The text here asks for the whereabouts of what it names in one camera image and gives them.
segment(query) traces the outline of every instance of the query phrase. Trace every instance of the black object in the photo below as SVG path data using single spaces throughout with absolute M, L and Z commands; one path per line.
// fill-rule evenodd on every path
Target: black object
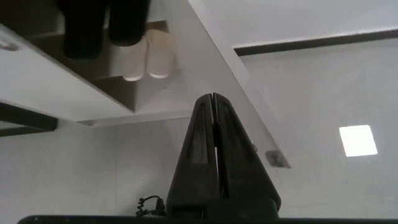
M 142 208 L 144 207 L 144 203 L 147 200 L 152 199 L 152 198 L 157 198 L 155 209 L 154 210 L 148 210 L 148 209 L 143 210 Z M 150 196 L 147 198 L 140 198 L 138 201 L 138 204 L 139 204 L 137 207 L 138 212 L 136 212 L 137 217 L 143 217 L 144 215 L 148 215 L 148 214 L 157 215 L 157 216 L 166 216 L 166 212 L 165 212 L 166 207 L 164 205 L 164 201 L 157 195 L 153 195 L 153 196 Z
M 64 54 L 73 60 L 95 59 L 101 52 L 105 0 L 58 0 L 65 17 Z
M 288 50 L 311 49 L 315 47 L 328 47 L 341 44 L 355 44 L 375 40 L 386 40 L 398 37 L 398 29 L 384 30 L 371 33 L 344 35 L 340 37 L 325 37 L 312 40 L 298 40 L 276 44 L 256 45 L 235 48 L 238 56 L 283 52 Z
M 32 215 L 18 224 L 398 223 L 278 218 L 278 193 L 231 103 L 216 93 L 195 103 L 166 207 L 167 218 Z
M 0 129 L 0 137 L 54 131 L 58 123 L 57 118 L 5 103 L 0 103 L 0 121 L 20 125 L 16 128 Z
M 150 0 L 110 0 L 109 39 L 118 46 L 138 43 L 145 34 Z

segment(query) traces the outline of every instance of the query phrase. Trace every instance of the black bottle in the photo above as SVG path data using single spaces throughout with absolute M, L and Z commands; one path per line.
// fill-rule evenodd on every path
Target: black bottle
M 132 46 L 145 34 L 150 0 L 110 0 L 109 39 L 118 46 Z
M 58 0 L 65 16 L 64 54 L 73 60 L 95 59 L 101 52 L 106 0 Z

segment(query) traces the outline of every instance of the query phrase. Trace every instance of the dark stripe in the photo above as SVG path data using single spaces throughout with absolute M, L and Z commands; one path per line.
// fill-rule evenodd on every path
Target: dark stripe
M 7 105 L 5 103 L 0 103 L 0 121 L 24 126 L 0 129 L 0 137 L 54 131 L 57 128 L 58 123 L 57 118 L 18 108 L 16 106 Z
M 240 47 L 240 48 L 235 48 L 235 52 L 237 53 L 238 56 L 245 56 L 245 55 L 272 53 L 272 52 L 283 52 L 287 50 L 300 50 L 300 49 L 311 49 L 315 47 L 326 47 L 326 46 L 334 46 L 341 44 L 353 44 L 353 43 L 368 42 L 374 40 L 392 39 L 397 37 L 398 37 L 398 29 L 395 29 L 395 30 L 365 33 L 365 34 L 346 35 L 341 37 L 325 37 L 321 39 L 299 40 L 295 42 Z

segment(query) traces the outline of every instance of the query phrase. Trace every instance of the coiled cord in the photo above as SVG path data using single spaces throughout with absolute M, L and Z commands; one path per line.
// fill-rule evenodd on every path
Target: coiled cord
M 148 209 L 143 210 L 142 208 L 144 207 L 144 203 L 152 198 L 157 198 L 155 210 L 148 210 Z M 152 195 L 147 198 L 140 198 L 138 201 L 137 208 L 138 208 L 138 211 L 136 212 L 137 217 L 143 217 L 144 215 L 148 214 L 166 216 L 164 201 L 157 195 Z

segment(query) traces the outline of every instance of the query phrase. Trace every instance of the square light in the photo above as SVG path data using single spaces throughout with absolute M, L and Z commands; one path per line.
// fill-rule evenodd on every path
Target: square light
M 347 157 L 377 154 L 376 144 L 369 125 L 341 127 L 340 136 Z

